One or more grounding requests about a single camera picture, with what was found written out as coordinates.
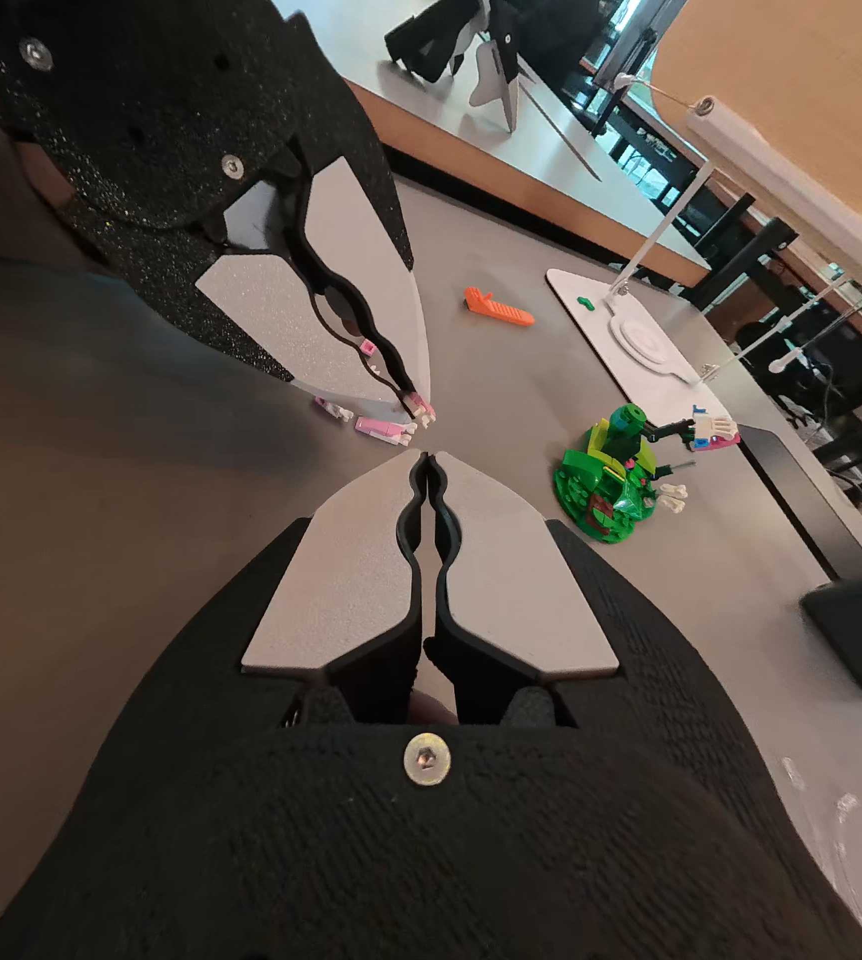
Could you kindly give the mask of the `light wood background table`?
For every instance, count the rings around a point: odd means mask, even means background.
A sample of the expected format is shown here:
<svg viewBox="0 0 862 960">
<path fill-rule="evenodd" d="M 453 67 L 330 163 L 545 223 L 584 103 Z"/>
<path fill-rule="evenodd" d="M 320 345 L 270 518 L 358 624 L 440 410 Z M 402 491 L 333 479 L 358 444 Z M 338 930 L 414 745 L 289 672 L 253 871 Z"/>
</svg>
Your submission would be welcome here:
<svg viewBox="0 0 862 960">
<path fill-rule="evenodd" d="M 385 34 L 425 2 L 275 2 L 283 17 L 303 13 L 317 43 L 364 107 L 382 143 L 471 188 L 629 259 L 662 214 L 536 77 L 520 80 L 510 132 L 497 100 L 472 106 L 474 37 L 455 77 L 413 77 L 389 58 Z"/>
</svg>

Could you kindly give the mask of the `lego flower model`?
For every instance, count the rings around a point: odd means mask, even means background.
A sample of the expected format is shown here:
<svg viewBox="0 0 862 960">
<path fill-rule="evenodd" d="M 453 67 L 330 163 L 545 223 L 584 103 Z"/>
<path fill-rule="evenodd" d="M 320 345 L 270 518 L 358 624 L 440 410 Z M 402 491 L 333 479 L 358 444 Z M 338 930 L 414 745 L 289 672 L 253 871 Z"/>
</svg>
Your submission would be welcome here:
<svg viewBox="0 0 862 960">
<path fill-rule="evenodd" d="M 553 476 L 557 502 L 586 535 L 605 545 L 626 541 L 662 505 L 674 514 L 686 506 L 684 484 L 667 481 L 694 465 L 660 465 L 653 447 L 669 437 L 691 454 L 727 449 L 740 440 L 736 422 L 694 406 L 689 417 L 663 425 L 626 403 L 593 425 L 583 446 L 564 451 Z"/>
</svg>

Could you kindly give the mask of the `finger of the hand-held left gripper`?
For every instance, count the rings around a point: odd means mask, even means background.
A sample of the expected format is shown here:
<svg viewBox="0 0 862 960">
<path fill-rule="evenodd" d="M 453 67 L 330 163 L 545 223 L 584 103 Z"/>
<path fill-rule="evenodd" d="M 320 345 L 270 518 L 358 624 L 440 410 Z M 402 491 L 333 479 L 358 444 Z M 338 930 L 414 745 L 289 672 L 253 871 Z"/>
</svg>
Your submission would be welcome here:
<svg viewBox="0 0 862 960">
<path fill-rule="evenodd" d="M 310 253 L 352 307 L 363 337 L 376 344 L 402 399 L 414 392 L 433 406 L 427 330 L 413 269 L 344 156 L 313 175 L 302 228 Z"/>
<path fill-rule="evenodd" d="M 197 289 L 283 366 L 298 389 L 356 412 L 405 411 L 358 344 L 328 325 L 316 296 L 285 259 L 223 255 Z"/>
</svg>

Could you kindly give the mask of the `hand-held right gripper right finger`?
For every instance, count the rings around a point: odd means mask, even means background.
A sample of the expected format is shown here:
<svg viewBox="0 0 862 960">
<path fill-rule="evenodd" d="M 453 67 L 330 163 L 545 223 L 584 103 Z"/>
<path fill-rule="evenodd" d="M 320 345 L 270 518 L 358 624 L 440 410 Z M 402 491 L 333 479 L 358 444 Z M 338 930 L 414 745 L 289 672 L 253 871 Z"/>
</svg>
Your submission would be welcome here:
<svg viewBox="0 0 862 960">
<path fill-rule="evenodd" d="M 426 467 L 441 568 L 424 649 L 461 724 L 498 724 L 519 690 L 616 676 L 617 654 L 543 515 L 451 454 Z"/>
</svg>

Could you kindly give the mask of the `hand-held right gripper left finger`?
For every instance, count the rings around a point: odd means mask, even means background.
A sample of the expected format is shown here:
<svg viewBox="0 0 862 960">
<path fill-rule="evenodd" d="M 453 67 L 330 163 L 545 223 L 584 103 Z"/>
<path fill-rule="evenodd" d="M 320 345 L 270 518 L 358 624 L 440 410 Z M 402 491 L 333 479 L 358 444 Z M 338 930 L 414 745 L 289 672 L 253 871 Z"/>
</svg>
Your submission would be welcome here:
<svg viewBox="0 0 862 960">
<path fill-rule="evenodd" d="M 427 454 L 407 450 L 310 518 L 245 649 L 245 674 L 341 691 L 354 718 L 403 724 L 422 647 Z"/>
</svg>

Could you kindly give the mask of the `white desk stand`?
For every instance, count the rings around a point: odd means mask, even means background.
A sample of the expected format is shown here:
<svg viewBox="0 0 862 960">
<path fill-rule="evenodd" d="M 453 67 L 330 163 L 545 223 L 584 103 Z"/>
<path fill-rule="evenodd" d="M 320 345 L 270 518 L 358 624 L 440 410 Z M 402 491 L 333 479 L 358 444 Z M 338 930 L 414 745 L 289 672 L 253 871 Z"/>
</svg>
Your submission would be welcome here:
<svg viewBox="0 0 862 960">
<path fill-rule="evenodd" d="M 759 131 L 714 96 L 686 106 L 685 124 L 710 151 L 695 182 L 647 238 L 627 267 L 609 283 L 571 272 L 546 273 L 554 293 L 605 365 L 629 402 L 651 415 L 678 421 L 697 406 L 713 416 L 728 416 L 710 389 L 715 372 L 697 372 L 638 298 L 629 293 L 629 280 L 677 213 L 707 181 L 716 166 L 737 173 L 751 187 L 762 188 L 766 199 L 789 213 L 792 226 L 805 227 L 827 242 L 841 263 L 856 268 L 862 278 L 862 214 L 848 206 L 782 153 Z M 577 303 L 592 301 L 595 311 Z"/>
</svg>

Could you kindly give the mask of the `black and white tabletop object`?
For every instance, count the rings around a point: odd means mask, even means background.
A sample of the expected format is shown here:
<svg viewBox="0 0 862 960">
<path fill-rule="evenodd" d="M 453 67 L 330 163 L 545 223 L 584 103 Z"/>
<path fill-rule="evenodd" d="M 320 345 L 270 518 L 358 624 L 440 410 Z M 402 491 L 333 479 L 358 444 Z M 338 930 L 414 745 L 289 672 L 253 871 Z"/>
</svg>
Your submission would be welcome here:
<svg viewBox="0 0 862 960">
<path fill-rule="evenodd" d="M 437 1 L 385 35 L 391 60 L 419 78 L 435 83 L 445 69 L 456 76 L 471 43 L 476 49 L 477 83 L 469 104 L 499 101 L 509 132 L 517 129 L 520 92 L 519 53 L 523 15 L 505 1 Z"/>
</svg>

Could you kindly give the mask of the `long wooden background table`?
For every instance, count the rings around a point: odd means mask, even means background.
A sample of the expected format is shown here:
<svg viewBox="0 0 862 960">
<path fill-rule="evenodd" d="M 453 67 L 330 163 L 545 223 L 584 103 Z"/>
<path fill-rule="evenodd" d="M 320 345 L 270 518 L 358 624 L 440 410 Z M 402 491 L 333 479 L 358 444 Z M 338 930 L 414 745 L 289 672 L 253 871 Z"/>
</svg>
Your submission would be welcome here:
<svg viewBox="0 0 862 960">
<path fill-rule="evenodd" d="M 756 206 L 753 199 L 742 206 L 744 190 L 729 176 L 714 173 L 707 182 L 707 187 L 719 201 L 728 206 L 727 213 L 736 213 L 745 227 L 755 234 L 764 228 L 764 212 Z M 843 268 L 838 268 L 822 253 L 813 250 L 800 237 L 778 251 L 774 259 L 780 264 L 781 279 L 798 281 L 812 292 L 804 306 L 776 323 L 777 333 L 786 333 L 791 321 L 813 307 L 813 298 L 819 297 L 845 316 L 845 321 L 862 336 L 862 286 Z"/>
</svg>

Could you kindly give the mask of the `orange brick separator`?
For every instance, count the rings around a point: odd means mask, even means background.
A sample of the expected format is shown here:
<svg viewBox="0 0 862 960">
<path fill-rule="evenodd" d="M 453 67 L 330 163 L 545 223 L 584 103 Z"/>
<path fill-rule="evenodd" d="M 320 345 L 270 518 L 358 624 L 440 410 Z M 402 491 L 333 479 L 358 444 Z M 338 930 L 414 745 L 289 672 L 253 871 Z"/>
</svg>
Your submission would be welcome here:
<svg viewBox="0 0 862 960">
<path fill-rule="evenodd" d="M 529 328 L 535 324 L 535 318 L 530 312 L 497 301 L 493 293 L 485 293 L 476 287 L 464 289 L 464 303 L 469 311 L 478 316 L 521 328 Z"/>
</svg>

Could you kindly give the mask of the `tan board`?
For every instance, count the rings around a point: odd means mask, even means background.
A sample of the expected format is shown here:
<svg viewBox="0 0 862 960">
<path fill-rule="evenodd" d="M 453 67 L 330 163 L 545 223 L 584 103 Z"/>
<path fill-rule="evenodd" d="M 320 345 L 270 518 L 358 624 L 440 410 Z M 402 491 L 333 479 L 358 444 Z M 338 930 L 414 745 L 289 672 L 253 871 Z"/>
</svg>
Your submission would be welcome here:
<svg viewBox="0 0 862 960">
<path fill-rule="evenodd" d="M 659 42 L 655 104 L 685 134 L 710 95 L 862 213 L 862 1 L 691 1 Z"/>
</svg>

